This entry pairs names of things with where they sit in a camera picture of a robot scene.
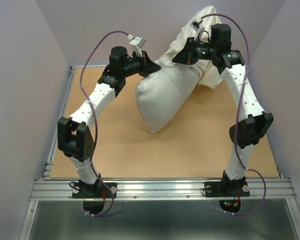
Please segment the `white pillow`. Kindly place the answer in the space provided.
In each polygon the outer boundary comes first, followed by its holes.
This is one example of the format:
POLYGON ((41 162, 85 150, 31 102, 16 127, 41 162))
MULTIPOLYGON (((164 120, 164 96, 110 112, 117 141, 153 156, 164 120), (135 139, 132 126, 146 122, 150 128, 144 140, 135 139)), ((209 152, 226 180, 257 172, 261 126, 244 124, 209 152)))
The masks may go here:
POLYGON ((166 66, 138 83, 135 89, 137 108, 152 134, 173 119, 203 73, 189 65, 166 66))

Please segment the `cream pillowcase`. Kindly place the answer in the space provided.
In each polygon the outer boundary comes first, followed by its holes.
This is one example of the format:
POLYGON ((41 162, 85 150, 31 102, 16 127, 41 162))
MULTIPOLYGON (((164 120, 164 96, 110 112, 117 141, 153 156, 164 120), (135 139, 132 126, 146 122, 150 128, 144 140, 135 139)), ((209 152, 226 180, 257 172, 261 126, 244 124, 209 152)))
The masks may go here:
POLYGON ((211 26, 221 23, 220 18, 215 15, 216 13, 217 11, 214 6, 207 6, 196 13, 192 19, 181 28, 180 33, 170 44, 167 52, 164 53, 157 62, 162 66, 172 67, 174 70, 176 70, 178 66, 187 67, 191 73, 197 73, 196 77, 189 79, 190 81, 199 85, 204 85, 211 89, 215 89, 223 81, 223 79, 211 60, 199 59, 199 57, 203 57, 204 54, 197 52, 192 53, 191 58, 185 60, 185 64, 175 64, 172 62, 172 60, 181 52, 181 50, 183 50, 188 42, 188 38, 194 38, 197 42, 202 41, 205 43, 208 41, 208 36, 204 36, 202 33, 200 33, 200 31, 207 31, 207 33, 210 34, 211 26), (201 17, 208 14, 214 15, 201 19, 201 17), (196 31, 192 28, 191 23, 194 20, 201 21, 200 31, 196 31))

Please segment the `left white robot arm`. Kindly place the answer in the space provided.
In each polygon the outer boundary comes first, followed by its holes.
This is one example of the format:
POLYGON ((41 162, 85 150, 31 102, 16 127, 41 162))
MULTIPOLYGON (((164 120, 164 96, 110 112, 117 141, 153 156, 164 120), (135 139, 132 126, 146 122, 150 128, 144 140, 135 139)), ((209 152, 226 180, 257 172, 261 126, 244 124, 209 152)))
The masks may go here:
POLYGON ((72 197, 110 198, 111 188, 116 183, 104 185, 101 175, 92 163, 96 148, 96 135, 92 129, 97 129, 97 118, 105 107, 114 100, 123 87, 126 79, 138 74, 147 77, 159 71, 159 65, 150 60, 146 51, 133 52, 128 55, 123 46, 115 46, 109 55, 109 64, 102 72, 94 90, 82 105, 69 117, 61 117, 57 122, 57 147, 73 163, 79 179, 70 182, 72 197))

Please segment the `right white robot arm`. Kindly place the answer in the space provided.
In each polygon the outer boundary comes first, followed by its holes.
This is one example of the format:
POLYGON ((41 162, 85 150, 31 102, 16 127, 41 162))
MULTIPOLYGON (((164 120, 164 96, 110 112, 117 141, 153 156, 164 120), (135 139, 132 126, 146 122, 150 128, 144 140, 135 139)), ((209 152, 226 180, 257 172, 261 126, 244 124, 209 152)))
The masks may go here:
POLYGON ((211 61, 226 82, 237 107, 235 124, 229 129, 233 150, 220 181, 206 181, 203 194, 208 198, 248 197, 246 172, 251 154, 274 121, 273 114, 259 104, 248 80, 248 65, 239 50, 232 49, 231 27, 211 26, 208 42, 188 37, 173 63, 193 65, 199 60, 211 61))

